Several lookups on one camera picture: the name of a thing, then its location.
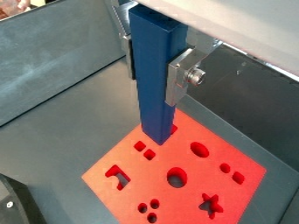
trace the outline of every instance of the bolt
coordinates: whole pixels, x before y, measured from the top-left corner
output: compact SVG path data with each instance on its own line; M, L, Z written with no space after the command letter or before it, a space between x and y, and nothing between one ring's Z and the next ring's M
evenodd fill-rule
M189 82L195 87L198 87L203 81L204 81L204 77L206 77L206 72L202 71L199 69L198 66L195 66L189 72L185 74L184 79L187 82Z
M7 208L11 208L13 205L15 205L15 203L13 203L12 201L9 201L9 202L5 204Z

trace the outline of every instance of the white surface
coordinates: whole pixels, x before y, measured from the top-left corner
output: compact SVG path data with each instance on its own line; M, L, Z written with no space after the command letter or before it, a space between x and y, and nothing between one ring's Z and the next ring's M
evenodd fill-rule
M44 0L31 0L31 4L35 6L43 6L45 5Z
M298 0L136 0L299 76Z

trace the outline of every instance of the metal bracket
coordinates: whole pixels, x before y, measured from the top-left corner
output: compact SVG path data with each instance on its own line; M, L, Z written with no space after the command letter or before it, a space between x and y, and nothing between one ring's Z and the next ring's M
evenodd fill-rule
M133 48L131 40L128 10L136 5L137 2L129 0L107 0L108 11L116 24L119 37L121 39L121 48L125 52L128 77L132 80L136 78L136 75L135 75Z
M188 83L194 86L202 84L206 73L199 69L199 65L222 41L189 27L187 44L188 49L168 64L164 101L169 106L173 106L184 97Z

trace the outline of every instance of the orange board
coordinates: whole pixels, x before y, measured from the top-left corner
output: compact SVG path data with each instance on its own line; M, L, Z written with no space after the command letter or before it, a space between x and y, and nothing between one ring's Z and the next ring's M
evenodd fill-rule
M120 224L238 223L267 170L179 109L173 124L163 145L139 125L83 180Z

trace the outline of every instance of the blue metal bar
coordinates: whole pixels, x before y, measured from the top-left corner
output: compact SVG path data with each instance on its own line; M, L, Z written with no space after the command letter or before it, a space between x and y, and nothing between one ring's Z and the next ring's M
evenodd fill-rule
M171 135L175 110L164 102L167 64L185 48L187 25L141 4L128 15L143 131L163 144Z

